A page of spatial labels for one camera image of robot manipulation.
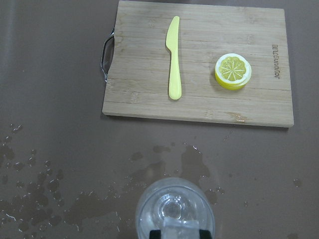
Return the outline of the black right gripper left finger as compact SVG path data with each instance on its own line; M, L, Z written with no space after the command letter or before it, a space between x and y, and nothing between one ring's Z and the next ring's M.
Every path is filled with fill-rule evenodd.
M149 239L161 239L161 230L151 230L149 232Z

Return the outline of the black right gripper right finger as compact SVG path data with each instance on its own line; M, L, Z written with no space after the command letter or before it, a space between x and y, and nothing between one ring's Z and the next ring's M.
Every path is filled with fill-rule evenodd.
M199 230L200 239L211 239L211 232L209 230Z

